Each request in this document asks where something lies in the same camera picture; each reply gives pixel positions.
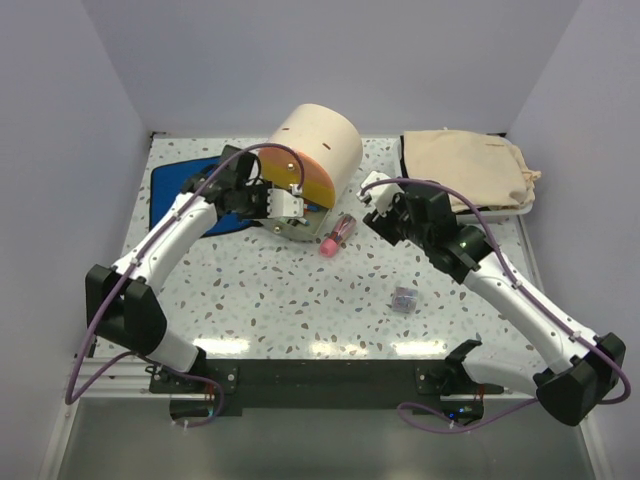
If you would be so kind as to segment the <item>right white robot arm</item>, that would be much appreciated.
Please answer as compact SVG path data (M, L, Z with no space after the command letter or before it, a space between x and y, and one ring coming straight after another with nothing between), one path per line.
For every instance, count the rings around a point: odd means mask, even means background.
M391 245L409 241L431 265L482 297L534 347L545 362L540 373L486 356L473 346L445 369L459 393L494 384L533 396L555 420L578 425L595 407L626 401L622 370L626 346L614 333L599 335L582 325L522 275L500 249L484 218L457 220L455 191L436 182L379 176L365 181L360 202L372 206L363 219Z

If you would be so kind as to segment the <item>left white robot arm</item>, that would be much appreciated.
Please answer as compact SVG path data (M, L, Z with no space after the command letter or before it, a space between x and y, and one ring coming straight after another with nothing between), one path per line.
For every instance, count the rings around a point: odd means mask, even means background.
M170 325L159 301L169 276L194 243L235 217L242 222L266 218L273 197L271 182L255 176L261 167L259 145L226 146L205 160L165 200L164 210L143 239L109 266L94 265L85 277L86 355L99 337L128 353L172 372L185 392L200 390L207 380L204 350Z

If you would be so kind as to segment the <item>grey bottom drawer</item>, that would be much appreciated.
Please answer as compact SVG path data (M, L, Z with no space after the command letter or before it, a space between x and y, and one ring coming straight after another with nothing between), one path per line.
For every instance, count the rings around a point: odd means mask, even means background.
M312 242L319 236L321 228L330 213L330 209L305 200L302 217L259 219L257 223L281 238L299 242Z

